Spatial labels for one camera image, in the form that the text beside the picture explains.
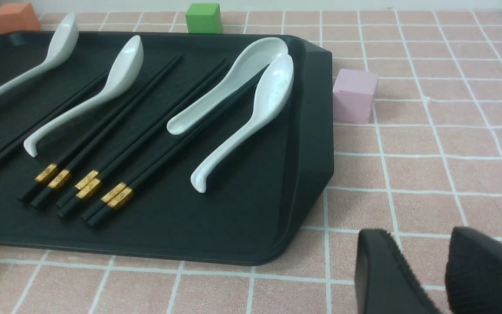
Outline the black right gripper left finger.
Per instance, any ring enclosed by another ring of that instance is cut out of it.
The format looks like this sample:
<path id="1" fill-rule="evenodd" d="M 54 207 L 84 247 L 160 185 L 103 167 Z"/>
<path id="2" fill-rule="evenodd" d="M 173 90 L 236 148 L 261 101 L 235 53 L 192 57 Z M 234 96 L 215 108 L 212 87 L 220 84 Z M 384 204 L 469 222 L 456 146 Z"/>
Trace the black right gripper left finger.
<path id="1" fill-rule="evenodd" d="M 354 283 L 359 314 L 440 314 L 386 230 L 360 230 Z"/>

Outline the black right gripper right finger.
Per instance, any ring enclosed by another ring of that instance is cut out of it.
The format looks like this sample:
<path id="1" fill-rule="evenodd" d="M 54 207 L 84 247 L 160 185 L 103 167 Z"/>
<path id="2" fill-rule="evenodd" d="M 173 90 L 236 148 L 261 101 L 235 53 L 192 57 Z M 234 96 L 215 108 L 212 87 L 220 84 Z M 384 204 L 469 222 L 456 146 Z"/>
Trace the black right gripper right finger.
<path id="1" fill-rule="evenodd" d="M 454 314 L 502 314 L 502 243 L 470 227 L 454 227 L 445 272 Z"/>

